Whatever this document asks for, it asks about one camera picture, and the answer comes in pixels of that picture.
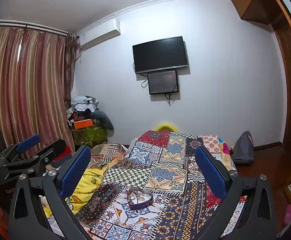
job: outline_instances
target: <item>gray backpack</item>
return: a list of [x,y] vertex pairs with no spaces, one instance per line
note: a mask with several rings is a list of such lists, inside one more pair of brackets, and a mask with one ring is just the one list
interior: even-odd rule
[[234,164],[249,164],[254,162],[253,141],[249,131],[245,131],[237,140],[231,158]]

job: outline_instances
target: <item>blue gripper pad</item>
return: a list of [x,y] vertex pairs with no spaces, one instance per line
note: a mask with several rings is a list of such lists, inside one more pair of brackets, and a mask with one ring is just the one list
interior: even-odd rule
[[27,150],[31,149],[33,146],[40,143],[40,136],[37,134],[34,134],[33,136],[25,139],[24,141],[20,142],[17,146],[17,152],[18,153],[24,153]]
[[223,200],[226,197],[225,181],[217,168],[200,147],[196,148],[194,157],[213,195]]
[[81,179],[85,169],[87,168],[91,159],[91,150],[89,147],[85,147],[77,159],[69,167],[67,173],[61,179],[60,196],[65,199],[70,197],[75,191],[79,180]]

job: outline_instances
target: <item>metal bolt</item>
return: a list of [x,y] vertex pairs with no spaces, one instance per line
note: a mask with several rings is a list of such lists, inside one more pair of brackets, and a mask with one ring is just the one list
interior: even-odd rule
[[21,180],[23,180],[23,179],[25,179],[26,178],[26,175],[25,174],[21,174],[20,176],[19,176],[19,179],[21,179]]
[[238,172],[236,170],[230,170],[230,175],[232,177],[237,177],[238,176]]
[[56,170],[51,170],[51,171],[48,172],[48,175],[49,175],[50,177],[52,177],[52,176],[54,176],[54,175],[56,175],[56,174],[57,174],[57,171],[56,171]]
[[266,177],[264,174],[261,174],[261,175],[260,175],[260,179],[262,179],[262,180],[266,180],[267,177]]

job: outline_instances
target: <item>bedspread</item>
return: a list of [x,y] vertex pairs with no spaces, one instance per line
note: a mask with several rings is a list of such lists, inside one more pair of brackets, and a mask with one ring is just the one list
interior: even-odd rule
[[[227,146],[218,136],[148,131],[129,156],[106,170],[101,182],[105,186],[78,212],[77,219],[96,240],[193,239],[220,203],[195,162],[194,152],[200,145],[227,169],[233,168]],[[130,210],[126,191],[132,186],[152,191],[154,203]],[[241,197],[223,236],[233,230],[244,202]]]

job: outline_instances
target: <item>wooden floor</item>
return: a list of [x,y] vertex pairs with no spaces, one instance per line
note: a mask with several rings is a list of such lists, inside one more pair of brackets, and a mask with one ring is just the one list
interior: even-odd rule
[[283,192],[285,180],[291,171],[291,156],[281,146],[255,151],[255,161],[251,166],[238,166],[238,172],[246,177],[265,174],[270,181],[277,217],[277,232],[285,226],[283,219],[289,204]]

